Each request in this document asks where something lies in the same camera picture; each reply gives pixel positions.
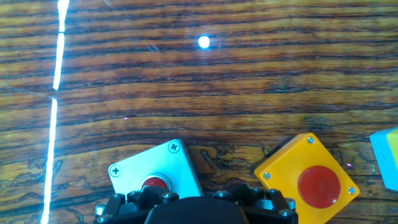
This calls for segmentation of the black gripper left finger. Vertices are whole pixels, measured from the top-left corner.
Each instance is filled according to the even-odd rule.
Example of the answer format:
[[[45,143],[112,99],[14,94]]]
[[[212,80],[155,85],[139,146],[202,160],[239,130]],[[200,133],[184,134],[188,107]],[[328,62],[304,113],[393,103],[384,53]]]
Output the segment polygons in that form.
[[[94,224],[183,223],[183,201],[179,194],[159,186],[144,187],[127,195],[114,194]]]

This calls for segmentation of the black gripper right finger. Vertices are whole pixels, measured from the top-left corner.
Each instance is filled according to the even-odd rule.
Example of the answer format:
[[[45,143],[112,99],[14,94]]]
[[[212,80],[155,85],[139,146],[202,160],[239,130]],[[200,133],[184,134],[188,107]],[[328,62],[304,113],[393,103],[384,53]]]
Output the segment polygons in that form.
[[[199,203],[205,223],[297,224],[295,202],[276,189],[233,183]]]

